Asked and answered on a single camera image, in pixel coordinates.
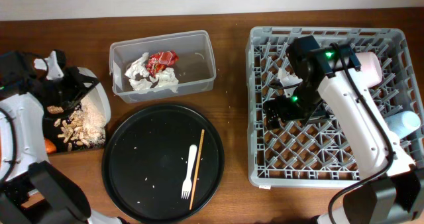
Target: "clear plastic container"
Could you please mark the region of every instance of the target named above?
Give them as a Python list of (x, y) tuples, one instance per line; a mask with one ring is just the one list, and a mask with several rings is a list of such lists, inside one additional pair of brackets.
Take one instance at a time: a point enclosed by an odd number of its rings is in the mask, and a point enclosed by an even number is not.
[[(134, 91), (124, 75), (131, 63), (145, 52), (150, 56), (169, 50), (180, 57), (172, 66), (179, 84)], [(217, 76), (211, 41), (204, 30), (116, 42), (111, 45), (109, 59), (113, 93), (127, 103), (210, 91)]]

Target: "lattice crate bottom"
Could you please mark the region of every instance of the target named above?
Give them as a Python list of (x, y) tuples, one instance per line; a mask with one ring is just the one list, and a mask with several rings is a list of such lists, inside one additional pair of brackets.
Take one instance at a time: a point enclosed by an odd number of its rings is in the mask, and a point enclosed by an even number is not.
[[(278, 179), (359, 180), (352, 151), (333, 115), (331, 121), (327, 122), (304, 127), (299, 122), (280, 122), (282, 129), (267, 130), (263, 103), (283, 94), (282, 90), (269, 88), (268, 84), (276, 80), (279, 68), (293, 72), (285, 55), (287, 46), (286, 42), (281, 45), (267, 42), (253, 46), (256, 120), (262, 121), (261, 126), (256, 128), (259, 140), (256, 152), (257, 176)], [(399, 90), (395, 88), (392, 59), (386, 54), (388, 46), (351, 46), (355, 52), (374, 52), (378, 55), (384, 82), (369, 90), (381, 114), (387, 117), (401, 111), (403, 107), (396, 105), (394, 101)], [(411, 152), (410, 144), (407, 140), (401, 140), (402, 147), (408, 153)]]

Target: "red wrapper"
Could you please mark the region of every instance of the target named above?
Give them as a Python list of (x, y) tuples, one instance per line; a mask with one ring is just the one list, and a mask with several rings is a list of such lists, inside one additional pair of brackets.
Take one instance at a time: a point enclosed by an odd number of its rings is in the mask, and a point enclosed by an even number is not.
[(155, 78), (158, 72), (165, 70), (167, 66), (172, 66), (178, 61), (178, 56), (174, 51), (158, 52), (149, 57), (146, 69)]

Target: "green light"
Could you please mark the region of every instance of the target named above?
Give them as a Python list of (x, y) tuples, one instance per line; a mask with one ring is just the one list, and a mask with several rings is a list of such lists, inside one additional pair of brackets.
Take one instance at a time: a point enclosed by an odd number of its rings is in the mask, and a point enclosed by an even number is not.
[(327, 58), (331, 58), (331, 56), (334, 54), (334, 52), (326, 52), (325, 55)]

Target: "fork handle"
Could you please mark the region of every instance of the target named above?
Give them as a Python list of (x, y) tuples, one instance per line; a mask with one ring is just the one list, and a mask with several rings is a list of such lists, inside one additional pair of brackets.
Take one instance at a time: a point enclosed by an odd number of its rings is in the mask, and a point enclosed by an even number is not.
[(197, 146), (195, 144), (190, 145), (188, 151), (188, 162), (187, 162), (187, 176), (191, 180), (191, 172), (193, 171), (194, 160), (196, 159)]

